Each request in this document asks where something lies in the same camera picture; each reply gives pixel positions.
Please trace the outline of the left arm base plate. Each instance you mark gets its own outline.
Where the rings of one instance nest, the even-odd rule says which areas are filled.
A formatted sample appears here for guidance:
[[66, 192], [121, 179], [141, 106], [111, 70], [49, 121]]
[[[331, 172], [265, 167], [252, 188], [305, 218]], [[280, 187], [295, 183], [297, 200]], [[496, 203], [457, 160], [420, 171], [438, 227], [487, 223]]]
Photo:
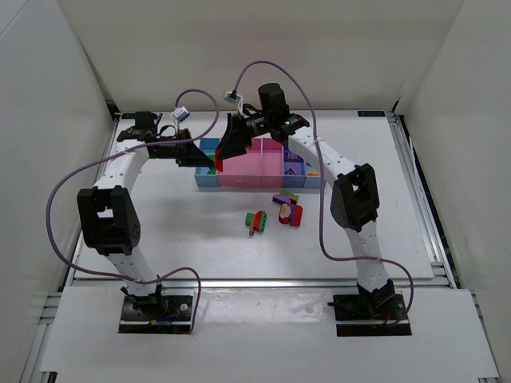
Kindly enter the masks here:
[[119, 334], [190, 334], [195, 291], [164, 288], [147, 299], [124, 296]]

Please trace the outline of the red curved lego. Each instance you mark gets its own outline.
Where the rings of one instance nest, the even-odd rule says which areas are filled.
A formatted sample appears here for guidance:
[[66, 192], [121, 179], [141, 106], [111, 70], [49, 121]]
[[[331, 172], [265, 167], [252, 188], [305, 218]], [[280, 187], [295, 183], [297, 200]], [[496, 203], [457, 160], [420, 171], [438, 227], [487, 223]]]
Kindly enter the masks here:
[[220, 152], [221, 152], [220, 149], [217, 149], [215, 151], [215, 168], [217, 172], [223, 171], [223, 161], [220, 158]]

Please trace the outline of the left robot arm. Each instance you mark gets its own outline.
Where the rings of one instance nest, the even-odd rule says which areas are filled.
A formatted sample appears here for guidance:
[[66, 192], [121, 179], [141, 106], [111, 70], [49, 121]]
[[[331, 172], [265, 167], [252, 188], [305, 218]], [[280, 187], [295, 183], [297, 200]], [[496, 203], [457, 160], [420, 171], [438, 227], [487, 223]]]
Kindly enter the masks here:
[[160, 291], [157, 278], [138, 247], [141, 224], [130, 192], [150, 159], [175, 160], [180, 167], [214, 166], [214, 161], [191, 142], [191, 133], [179, 128], [189, 117], [184, 107], [171, 114], [174, 134], [159, 128], [161, 116], [151, 112], [134, 114], [134, 125], [119, 133], [116, 158], [110, 160], [91, 187], [77, 194], [77, 205], [85, 244], [105, 256], [119, 274], [129, 277], [124, 294], [134, 302], [155, 302]]

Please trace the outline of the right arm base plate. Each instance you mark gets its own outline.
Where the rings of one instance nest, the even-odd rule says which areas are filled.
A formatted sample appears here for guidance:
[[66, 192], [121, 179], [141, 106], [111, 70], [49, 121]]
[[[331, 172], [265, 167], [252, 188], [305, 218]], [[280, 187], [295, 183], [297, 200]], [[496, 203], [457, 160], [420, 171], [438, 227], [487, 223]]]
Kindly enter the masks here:
[[409, 311], [402, 294], [394, 294], [381, 306], [372, 306], [361, 294], [336, 294], [327, 303], [334, 311], [338, 337], [411, 336]]

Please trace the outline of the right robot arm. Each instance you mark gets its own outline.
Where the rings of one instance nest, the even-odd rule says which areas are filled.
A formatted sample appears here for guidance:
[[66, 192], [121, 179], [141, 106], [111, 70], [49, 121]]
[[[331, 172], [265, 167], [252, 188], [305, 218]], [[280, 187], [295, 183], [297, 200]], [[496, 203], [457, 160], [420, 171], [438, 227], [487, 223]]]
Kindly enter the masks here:
[[228, 114], [226, 131], [216, 149], [216, 165], [242, 156], [252, 146], [253, 138], [269, 134], [318, 170], [323, 184], [332, 190], [332, 218], [345, 230], [351, 244], [358, 292], [374, 304], [382, 304], [395, 291], [376, 234], [379, 197], [374, 169], [369, 164], [355, 164], [320, 140], [314, 121], [291, 112], [279, 84], [262, 85], [258, 93], [261, 109], [249, 116], [244, 115], [243, 98], [236, 91], [224, 94], [237, 111]]

